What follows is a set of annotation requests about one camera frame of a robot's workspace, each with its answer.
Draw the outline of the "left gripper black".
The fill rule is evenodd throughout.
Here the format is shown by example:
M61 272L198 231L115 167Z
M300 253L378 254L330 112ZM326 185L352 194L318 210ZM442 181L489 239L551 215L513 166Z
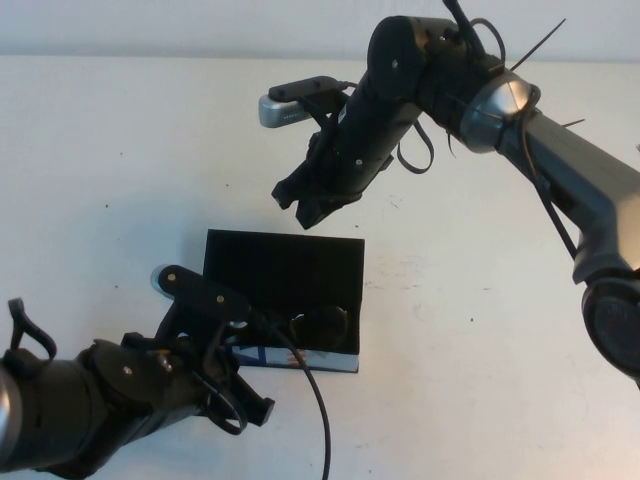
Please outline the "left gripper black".
M250 424L268 422L275 401L261 397L237 373L238 361L219 336L200 341L184 333L174 338L127 333L124 345L148 359L167 361L160 383L169 410L189 407L196 415L238 415L241 405Z

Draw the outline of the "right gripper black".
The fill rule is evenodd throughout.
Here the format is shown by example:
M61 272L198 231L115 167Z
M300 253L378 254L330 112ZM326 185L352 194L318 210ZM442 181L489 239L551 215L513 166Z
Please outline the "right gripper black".
M415 123L420 109L411 102L353 94L330 128L320 135L310 160L314 183L322 196L305 195L308 176L292 172L272 190L281 209L298 201L295 217L310 229L346 205L360 200L393 148Z

